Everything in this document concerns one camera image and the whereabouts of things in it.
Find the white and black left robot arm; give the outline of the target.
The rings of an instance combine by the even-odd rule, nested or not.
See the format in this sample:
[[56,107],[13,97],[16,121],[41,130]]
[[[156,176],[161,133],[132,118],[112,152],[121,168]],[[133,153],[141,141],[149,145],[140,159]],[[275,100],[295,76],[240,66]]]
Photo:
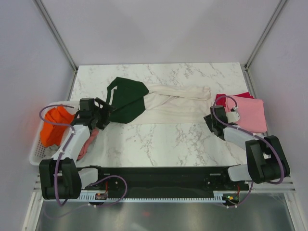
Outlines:
[[57,107],[51,104],[39,112],[39,117],[45,123],[69,127],[69,133],[58,151],[50,158],[44,159],[39,164],[39,175],[42,196],[46,200],[77,199],[82,189],[82,179],[76,167],[77,157],[86,140],[93,130],[103,130],[109,123],[108,118],[115,110],[100,98],[83,98],[79,101],[78,111],[72,123],[54,123],[46,120],[42,113],[49,107]]

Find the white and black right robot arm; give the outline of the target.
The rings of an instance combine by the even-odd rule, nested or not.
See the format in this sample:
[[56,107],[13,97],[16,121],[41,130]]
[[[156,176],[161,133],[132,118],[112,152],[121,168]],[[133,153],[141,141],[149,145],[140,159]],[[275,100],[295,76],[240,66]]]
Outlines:
[[290,167],[278,137],[255,135],[245,132],[235,123],[229,123],[222,105],[210,107],[210,114],[204,120],[218,138],[246,152],[246,164],[228,167],[228,173],[220,177],[223,188],[232,189],[238,181],[280,184],[290,176]]

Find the cream and green Charlie Brown shirt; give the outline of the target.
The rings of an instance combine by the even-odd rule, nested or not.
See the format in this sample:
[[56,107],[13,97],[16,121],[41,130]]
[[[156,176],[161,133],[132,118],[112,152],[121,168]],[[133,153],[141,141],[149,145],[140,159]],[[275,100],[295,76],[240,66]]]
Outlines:
[[109,117],[114,123],[202,123],[210,114],[211,93],[208,87],[177,87],[116,77],[107,87],[106,101],[114,108]]

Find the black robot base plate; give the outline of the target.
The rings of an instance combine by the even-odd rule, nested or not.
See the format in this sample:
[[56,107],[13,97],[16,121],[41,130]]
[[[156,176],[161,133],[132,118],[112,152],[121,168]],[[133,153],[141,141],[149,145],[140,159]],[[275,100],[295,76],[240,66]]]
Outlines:
[[87,190],[104,190],[112,196],[210,195],[214,190],[247,191],[244,181],[230,180],[227,167],[97,167],[98,179]]

